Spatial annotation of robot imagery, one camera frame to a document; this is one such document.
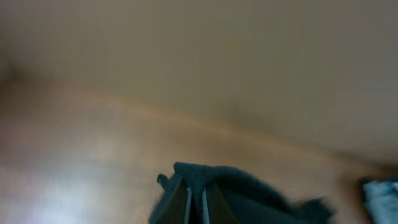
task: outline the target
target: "black object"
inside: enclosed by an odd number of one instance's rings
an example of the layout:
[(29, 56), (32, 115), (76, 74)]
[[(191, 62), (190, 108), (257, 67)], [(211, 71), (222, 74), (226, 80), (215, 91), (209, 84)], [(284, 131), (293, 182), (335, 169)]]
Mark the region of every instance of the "black object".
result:
[(259, 179), (234, 167), (176, 162), (174, 175), (158, 176), (165, 192), (150, 224), (324, 224), (331, 212), (319, 200), (294, 208)]

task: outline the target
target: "fabric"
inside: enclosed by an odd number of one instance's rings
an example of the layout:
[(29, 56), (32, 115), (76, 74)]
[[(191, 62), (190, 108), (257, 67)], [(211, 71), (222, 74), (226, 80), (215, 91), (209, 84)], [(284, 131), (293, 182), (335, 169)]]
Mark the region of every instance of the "fabric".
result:
[(203, 223), (202, 196), (205, 188), (212, 183), (217, 183), (234, 217), (242, 224), (324, 224), (328, 223), (331, 217), (330, 210), (319, 200), (312, 200), (300, 208), (294, 208), (276, 190), (234, 167), (210, 167), (176, 162), (174, 171), (170, 180), (162, 174), (158, 177), (165, 193), (152, 212), (150, 223), (156, 223), (160, 208), (167, 206), (164, 198), (172, 197), (173, 189), (181, 180), (184, 180), (192, 191), (192, 209), (195, 210), (197, 223)]
[(370, 181), (363, 185), (365, 206), (376, 224), (398, 223), (398, 180)]

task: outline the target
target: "brown floor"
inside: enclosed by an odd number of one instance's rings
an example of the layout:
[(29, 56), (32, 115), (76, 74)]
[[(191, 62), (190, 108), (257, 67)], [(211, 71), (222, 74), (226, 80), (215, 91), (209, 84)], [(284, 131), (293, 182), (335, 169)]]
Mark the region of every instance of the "brown floor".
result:
[(367, 223), (353, 183), (383, 170), (154, 103), (49, 81), (1, 88), (0, 223), (146, 223), (175, 161), (237, 166), (292, 202), (328, 197)]

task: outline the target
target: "beige wall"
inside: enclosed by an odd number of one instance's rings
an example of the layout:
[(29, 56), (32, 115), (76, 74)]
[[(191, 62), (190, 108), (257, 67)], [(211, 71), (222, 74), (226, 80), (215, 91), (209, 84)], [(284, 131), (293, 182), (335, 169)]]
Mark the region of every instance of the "beige wall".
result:
[(398, 163), (396, 1), (2, 0), (33, 77)]

